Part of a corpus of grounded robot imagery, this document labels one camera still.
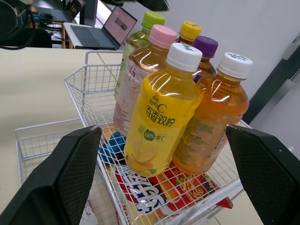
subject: white wire basket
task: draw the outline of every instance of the white wire basket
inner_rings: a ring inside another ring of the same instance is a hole
[[[100,146],[104,151],[98,153],[97,162],[99,163],[107,186],[110,189],[110,194],[119,214],[121,223],[123,225],[152,224],[147,217],[143,221],[139,220],[139,222],[134,219],[128,219],[135,218],[137,213],[136,210],[133,210],[132,207],[130,207],[130,203],[126,200],[127,193],[124,193],[124,190],[121,188],[124,184],[127,189],[134,189],[135,185],[141,187],[144,182],[147,182],[147,178],[136,176],[136,182],[130,182],[126,176],[123,176],[123,181],[120,182],[116,178],[115,173],[112,173],[112,170],[115,170],[116,168],[119,170],[120,174],[126,174],[128,172],[127,169],[122,166],[124,163],[122,160],[124,154],[121,150],[121,146],[117,144],[117,141],[113,136],[113,133],[115,132],[113,113],[116,103],[114,89],[120,71],[120,64],[89,65],[87,64],[88,56],[91,53],[112,52],[87,52],[85,65],[69,75],[65,79],[65,85],[78,111],[83,126],[87,127],[99,124],[102,127],[102,140]],[[111,147],[119,148],[118,151],[111,152],[108,150],[106,143],[108,143],[111,138],[116,141],[116,144]],[[185,204],[184,207],[180,209],[177,208],[164,217],[161,217],[157,213],[157,209],[162,210],[167,206],[167,202],[162,203],[161,206],[156,207],[156,210],[151,212],[155,213],[157,217],[154,223],[169,225],[200,224],[208,218],[213,217],[216,212],[220,210],[220,207],[216,206],[216,203],[227,196],[234,198],[237,196],[237,193],[239,194],[240,191],[242,191],[241,182],[229,144],[222,149],[218,159],[207,174],[216,183],[217,187],[214,187],[212,190],[207,190],[208,196],[205,200],[203,200],[201,196],[197,199],[192,198],[189,204]],[[184,176],[186,184],[191,183],[193,179],[198,178],[198,176],[187,176],[182,172],[176,176]],[[177,191],[178,186],[180,186],[180,184],[173,186],[172,189]],[[148,190],[146,189],[140,191],[145,195],[144,201],[152,206],[151,203],[156,201],[155,197],[148,196]],[[189,192],[181,193],[181,199],[183,195],[189,195]],[[146,212],[145,210],[139,211],[139,214],[144,216],[149,215],[148,213],[149,212]]]
[[[81,128],[83,125],[78,118],[16,129],[15,143],[20,185],[24,183],[34,168],[52,153],[64,135]],[[99,224],[118,225],[116,209],[97,167],[95,167],[89,201]]]

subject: plastic bottle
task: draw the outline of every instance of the plastic bottle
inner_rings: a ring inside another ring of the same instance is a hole
[[[150,31],[155,24],[160,24],[164,25],[165,23],[165,16],[152,12],[152,11],[147,11],[144,15],[144,19],[142,21],[142,30],[132,34],[129,36],[125,43],[125,49],[123,53],[123,58],[121,62],[121,68],[120,68],[120,73],[116,85],[116,89],[114,92],[115,99],[117,100],[119,91],[120,91],[120,86],[123,78],[123,73],[129,58],[129,55],[131,52],[133,52],[135,49],[140,48],[140,47],[146,47],[149,45],[149,34]]]
[[[201,57],[199,50],[174,43],[167,68],[143,80],[124,150],[126,163],[135,173],[152,177],[169,165],[201,100],[192,79]]]
[[[197,83],[202,100],[184,132],[173,162],[191,174],[208,171],[216,161],[227,124],[239,122],[249,106],[240,82],[247,78],[252,61],[244,56],[225,53],[215,77]]]
[[[154,25],[149,35],[149,46],[136,49],[129,55],[113,115],[115,128],[123,136],[127,136],[143,79],[152,72],[166,68],[165,60],[176,36],[172,29]]]
[[[199,49],[203,54],[198,71],[193,75],[194,81],[197,82],[202,77],[217,75],[215,68],[210,63],[210,59],[215,56],[218,42],[209,37],[198,36],[193,47]]]
[[[181,26],[179,38],[176,42],[192,46],[196,37],[200,35],[201,30],[201,26],[197,23],[185,21]]]

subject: white wall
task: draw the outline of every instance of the white wall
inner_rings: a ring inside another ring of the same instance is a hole
[[[255,129],[277,137],[287,148],[293,148],[293,154],[300,160],[299,112],[300,83],[274,107],[268,116],[257,124]]]
[[[251,98],[278,64],[283,52],[300,31],[300,0],[168,0],[171,10],[165,25],[179,31],[184,20],[202,26],[202,35],[219,42],[212,60],[217,66],[225,52],[250,58],[254,68],[242,82]],[[124,8],[138,19],[133,32],[142,28],[147,10],[137,3]]]

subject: lemon image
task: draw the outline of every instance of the lemon image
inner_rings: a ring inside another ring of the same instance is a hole
[[[134,144],[133,155],[137,162],[150,162],[156,154],[156,147],[151,142],[138,141]]]

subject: juice bottle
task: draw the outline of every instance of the juice bottle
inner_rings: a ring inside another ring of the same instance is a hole
[[[217,41],[209,37],[198,36],[193,47],[199,49],[203,54],[198,71],[193,75],[194,81],[197,82],[202,77],[217,75],[215,68],[210,63],[210,59],[215,56],[218,48]]]
[[[113,115],[115,127],[123,136],[127,136],[143,79],[149,73],[166,68],[165,59],[176,36],[172,29],[156,24],[149,35],[149,46],[129,55]]]
[[[186,173],[201,174],[210,169],[221,151],[227,124],[239,122],[249,106],[240,82],[247,78],[252,61],[225,53],[218,74],[199,80],[199,107],[184,132],[173,162]]]
[[[201,100],[192,79],[201,57],[201,51],[174,43],[166,60],[167,68],[143,80],[124,150],[133,172],[152,177],[169,165]]]
[[[129,36],[125,43],[125,49],[123,53],[123,58],[121,62],[121,68],[120,68],[120,73],[116,85],[116,89],[114,92],[115,99],[117,100],[119,91],[120,91],[120,86],[123,78],[123,74],[125,71],[125,67],[129,58],[129,55],[131,52],[133,52],[135,49],[140,48],[140,47],[146,47],[149,45],[149,34],[150,31],[153,27],[154,24],[160,24],[164,25],[165,23],[165,16],[152,12],[152,11],[147,11],[144,15],[144,19],[142,21],[142,30],[132,34]]]
[[[199,36],[202,28],[197,23],[185,21],[179,31],[177,43],[193,45],[197,36]]]

